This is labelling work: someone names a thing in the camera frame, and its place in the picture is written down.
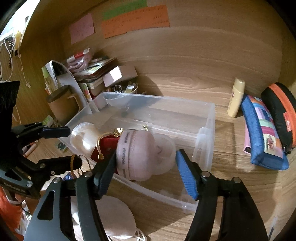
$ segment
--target pink box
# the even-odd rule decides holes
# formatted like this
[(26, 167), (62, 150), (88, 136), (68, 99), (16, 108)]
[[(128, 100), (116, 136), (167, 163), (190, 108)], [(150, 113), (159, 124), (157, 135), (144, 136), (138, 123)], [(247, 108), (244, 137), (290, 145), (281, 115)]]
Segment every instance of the pink box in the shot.
[(134, 66), (122, 65), (112, 69), (108, 74), (103, 76), (106, 87), (116, 85), (117, 83), (125, 80), (133, 79), (138, 74)]

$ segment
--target brown cup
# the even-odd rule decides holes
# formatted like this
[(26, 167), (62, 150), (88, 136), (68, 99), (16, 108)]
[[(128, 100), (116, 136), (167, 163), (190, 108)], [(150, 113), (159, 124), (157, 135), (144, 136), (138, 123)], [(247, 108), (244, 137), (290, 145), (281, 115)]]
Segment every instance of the brown cup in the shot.
[(77, 94), (71, 94), (70, 86), (64, 85), (46, 98), (53, 114), (61, 125), (65, 125), (78, 111), (83, 109)]

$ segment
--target patchwork pencil case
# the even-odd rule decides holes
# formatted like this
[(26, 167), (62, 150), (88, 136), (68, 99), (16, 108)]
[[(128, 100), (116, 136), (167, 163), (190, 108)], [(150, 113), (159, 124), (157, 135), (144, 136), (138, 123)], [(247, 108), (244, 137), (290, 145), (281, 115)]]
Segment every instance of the patchwork pencil case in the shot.
[(273, 119), (264, 103), (244, 95), (241, 104), (249, 131), (251, 163), (272, 170), (289, 168)]
[(269, 85), (261, 98), (269, 110), (285, 155), (296, 147), (296, 99), (281, 83)]

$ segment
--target blue pencil case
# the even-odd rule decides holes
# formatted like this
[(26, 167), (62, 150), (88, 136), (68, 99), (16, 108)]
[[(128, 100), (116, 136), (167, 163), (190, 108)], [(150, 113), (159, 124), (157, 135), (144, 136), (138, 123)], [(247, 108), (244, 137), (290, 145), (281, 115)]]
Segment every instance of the blue pencil case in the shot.
[(272, 170), (288, 169), (273, 119), (262, 100), (245, 94), (241, 108), (251, 140), (251, 163)]

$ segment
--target blue gripper pad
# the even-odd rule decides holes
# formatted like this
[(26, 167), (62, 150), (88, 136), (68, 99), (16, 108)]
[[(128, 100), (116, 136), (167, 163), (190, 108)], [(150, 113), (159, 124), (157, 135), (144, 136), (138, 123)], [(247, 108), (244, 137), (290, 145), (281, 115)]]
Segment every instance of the blue gripper pad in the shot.
[(177, 162), (178, 170), (180, 172), (180, 175), (187, 193), (194, 200), (197, 200), (198, 198), (197, 181), (194, 176), (197, 176), (198, 173), (195, 170), (191, 161), (189, 160), (188, 156), (185, 154), (184, 150), (178, 150), (176, 152), (176, 162)]

